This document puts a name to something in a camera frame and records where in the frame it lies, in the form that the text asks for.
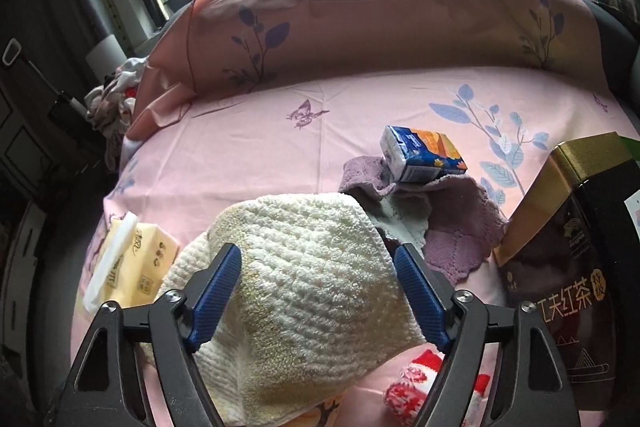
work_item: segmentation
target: blue tissue package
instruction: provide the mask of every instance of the blue tissue package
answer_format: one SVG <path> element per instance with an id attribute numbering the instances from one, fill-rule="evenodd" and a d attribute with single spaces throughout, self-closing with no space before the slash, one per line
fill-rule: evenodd
<path id="1" fill-rule="evenodd" d="M 466 173 L 462 156 L 442 133 L 387 125 L 380 147 L 396 182 L 425 184 Z"/>

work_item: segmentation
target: yellow tissue pack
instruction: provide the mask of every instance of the yellow tissue pack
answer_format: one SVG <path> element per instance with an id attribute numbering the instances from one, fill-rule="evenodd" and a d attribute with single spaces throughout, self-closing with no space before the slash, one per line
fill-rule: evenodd
<path id="1" fill-rule="evenodd" d="M 120 219 L 111 221 L 97 263 L 121 223 Z M 138 223 L 131 241 L 109 270 L 100 290 L 100 302 L 117 301 L 123 308 L 153 302 L 177 253 L 177 241 L 158 225 Z"/>

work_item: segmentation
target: qr code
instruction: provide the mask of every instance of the qr code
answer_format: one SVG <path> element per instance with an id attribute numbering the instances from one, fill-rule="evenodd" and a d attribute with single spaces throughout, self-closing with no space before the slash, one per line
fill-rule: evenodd
<path id="1" fill-rule="evenodd" d="M 140 276 L 140 281 L 138 281 L 138 289 L 147 295 L 151 295 L 151 290 L 153 289 L 154 281 L 153 279 L 149 279 L 149 277 L 145 277 L 144 275 Z"/>

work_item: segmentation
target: butterfly print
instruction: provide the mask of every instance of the butterfly print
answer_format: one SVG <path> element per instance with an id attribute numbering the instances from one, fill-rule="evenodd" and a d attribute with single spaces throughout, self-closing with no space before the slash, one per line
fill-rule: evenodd
<path id="1" fill-rule="evenodd" d="M 329 111 L 322 110 L 320 112 L 311 112 L 311 102 L 305 100 L 299 108 L 287 115 L 287 120 L 296 120 L 296 128 L 302 129 L 304 126 L 309 125 L 318 118 L 318 116 L 321 116 L 326 112 Z"/>
<path id="2" fill-rule="evenodd" d="M 609 107 L 609 106 L 608 106 L 607 104 L 605 104 L 605 103 L 602 103 L 602 100 L 601 100 L 601 99 L 599 99 L 599 98 L 596 96 L 596 94 L 595 94 L 595 93 L 593 93 L 593 100 L 595 100 L 595 101 L 596 101 L 596 103 L 597 103 L 597 104 L 602 108 L 602 110 L 603 110 L 604 112 L 609 112 L 609 109 L 607 108 L 607 107 Z"/>

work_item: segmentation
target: pink bedsheet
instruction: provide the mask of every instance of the pink bedsheet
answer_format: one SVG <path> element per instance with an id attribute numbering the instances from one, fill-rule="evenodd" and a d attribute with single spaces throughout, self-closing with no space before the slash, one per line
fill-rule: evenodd
<path id="1" fill-rule="evenodd" d="M 197 0 L 149 64 L 128 135 L 143 145 L 105 215 L 130 210 L 183 245 L 238 201 L 337 190 L 345 161 L 380 154 L 386 124 L 446 133 L 507 217 L 558 142 L 638 137 L 580 0 Z M 468 284 L 501 296 L 488 264 Z M 72 356 L 90 320 L 76 306 Z M 408 357 L 352 388 L 338 427 L 397 425 L 382 392 Z M 157 425 L 171 425 L 145 374 Z"/>

